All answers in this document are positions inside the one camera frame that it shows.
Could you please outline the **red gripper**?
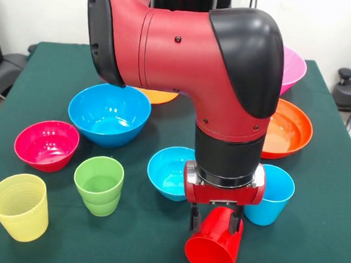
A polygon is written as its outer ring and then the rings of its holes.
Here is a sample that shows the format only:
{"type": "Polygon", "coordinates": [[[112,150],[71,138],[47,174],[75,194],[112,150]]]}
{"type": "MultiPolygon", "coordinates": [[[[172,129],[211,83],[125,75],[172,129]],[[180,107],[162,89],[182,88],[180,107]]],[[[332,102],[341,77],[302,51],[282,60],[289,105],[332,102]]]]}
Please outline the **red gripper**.
{"type": "Polygon", "coordinates": [[[191,204],[190,231],[200,231],[200,203],[236,204],[230,216],[228,231],[230,234],[239,232],[244,215],[244,205],[258,205],[264,197],[266,188],[266,173],[260,165],[254,172],[252,181],[245,186],[227,188],[218,187],[205,182],[196,171],[196,162],[187,161],[184,167],[184,192],[191,204]]]}

